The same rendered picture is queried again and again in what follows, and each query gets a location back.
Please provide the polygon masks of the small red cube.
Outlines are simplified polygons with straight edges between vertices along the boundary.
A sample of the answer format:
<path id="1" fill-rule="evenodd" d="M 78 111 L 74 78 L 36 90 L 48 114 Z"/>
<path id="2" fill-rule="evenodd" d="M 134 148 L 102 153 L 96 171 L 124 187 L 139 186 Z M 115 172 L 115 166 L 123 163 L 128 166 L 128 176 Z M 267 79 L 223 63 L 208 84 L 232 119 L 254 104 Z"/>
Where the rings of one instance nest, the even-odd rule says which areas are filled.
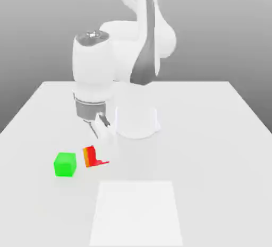
<path id="1" fill-rule="evenodd" d="M 96 150 L 95 150 L 94 146 L 89 146 L 89 147 L 83 148 L 83 156 L 84 156 L 85 166 L 87 168 L 99 166 L 99 165 L 104 165 L 104 164 L 109 164 L 109 161 L 102 161 L 102 160 L 96 158 Z"/>

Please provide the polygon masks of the small green cube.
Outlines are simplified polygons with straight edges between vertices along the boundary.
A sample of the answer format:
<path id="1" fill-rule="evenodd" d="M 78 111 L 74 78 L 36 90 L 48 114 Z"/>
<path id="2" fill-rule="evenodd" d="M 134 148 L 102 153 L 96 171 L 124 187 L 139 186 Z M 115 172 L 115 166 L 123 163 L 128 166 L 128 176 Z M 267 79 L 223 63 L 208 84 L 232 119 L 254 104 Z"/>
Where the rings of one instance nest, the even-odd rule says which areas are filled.
<path id="1" fill-rule="evenodd" d="M 60 152 L 54 160 L 55 175 L 60 177 L 72 177 L 77 166 L 76 154 Z"/>

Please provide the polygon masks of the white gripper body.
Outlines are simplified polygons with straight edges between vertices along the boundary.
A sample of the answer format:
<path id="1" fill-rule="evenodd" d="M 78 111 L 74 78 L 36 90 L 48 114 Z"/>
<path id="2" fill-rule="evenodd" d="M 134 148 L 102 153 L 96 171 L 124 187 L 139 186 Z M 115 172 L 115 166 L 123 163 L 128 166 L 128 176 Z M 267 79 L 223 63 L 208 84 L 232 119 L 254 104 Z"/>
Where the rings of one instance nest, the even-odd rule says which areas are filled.
<path id="1" fill-rule="evenodd" d="M 113 142 L 114 135 L 110 125 L 106 125 L 101 119 L 94 121 L 83 120 L 90 130 L 91 145 L 110 145 Z"/>

